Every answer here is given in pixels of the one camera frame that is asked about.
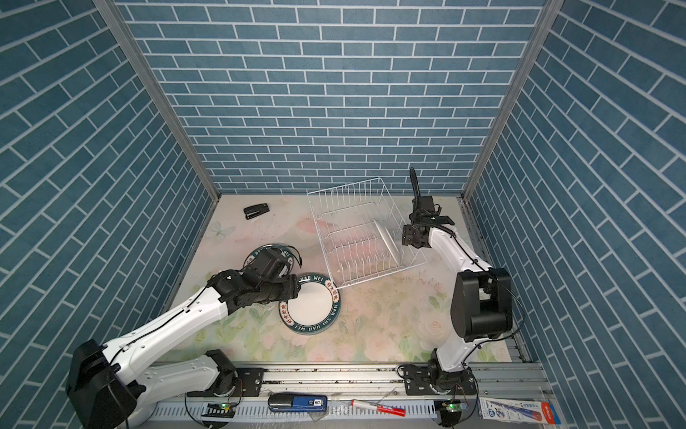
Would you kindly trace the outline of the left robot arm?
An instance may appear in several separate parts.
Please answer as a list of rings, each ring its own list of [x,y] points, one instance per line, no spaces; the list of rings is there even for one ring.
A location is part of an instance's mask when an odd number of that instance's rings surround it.
[[[186,394],[231,395],[239,388],[234,364],[221,350],[177,364],[157,360],[207,325],[253,304],[294,299],[300,257],[275,246],[243,268],[213,275],[197,295],[128,334],[100,344],[88,340],[73,352],[66,393],[85,428],[116,428],[161,400]]]

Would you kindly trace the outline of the white wire dish rack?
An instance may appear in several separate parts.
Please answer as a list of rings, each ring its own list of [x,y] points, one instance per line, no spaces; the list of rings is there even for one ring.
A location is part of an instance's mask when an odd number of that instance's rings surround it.
[[[381,178],[307,193],[330,278],[338,289],[356,286],[427,262],[421,250],[401,244],[407,217]],[[402,255],[397,266],[374,225],[386,225]]]

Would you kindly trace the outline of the white plate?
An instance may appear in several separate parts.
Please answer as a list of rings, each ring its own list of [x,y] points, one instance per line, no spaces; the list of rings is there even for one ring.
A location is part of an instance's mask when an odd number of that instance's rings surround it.
[[[291,246],[280,243],[268,243],[251,251],[246,257],[243,266],[246,266],[248,263],[252,262],[262,251],[267,250],[268,248],[275,248],[276,250],[279,250],[280,253],[286,257],[290,269],[292,269],[294,264],[299,261],[295,249]]]
[[[386,227],[386,225],[378,220],[374,220],[374,225],[376,226],[382,241],[384,242],[389,254],[391,254],[391,257],[395,264],[397,266],[402,265],[402,255],[401,252],[398,248],[398,245],[396,244],[396,241],[391,236],[391,233],[389,232],[389,229]]]
[[[332,279],[319,273],[298,277],[295,299],[279,303],[279,316],[296,334],[315,335],[328,329],[338,318],[341,296]]]

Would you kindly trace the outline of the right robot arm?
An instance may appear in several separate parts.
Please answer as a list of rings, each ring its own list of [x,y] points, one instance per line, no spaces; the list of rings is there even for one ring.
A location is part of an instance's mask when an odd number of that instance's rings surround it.
[[[414,195],[409,220],[403,227],[402,244],[437,251],[456,272],[450,304],[453,332],[432,352],[430,386],[439,393],[471,389],[475,383],[468,380],[468,359],[513,327],[511,277],[477,256],[454,231],[453,220],[441,214],[433,197]]]

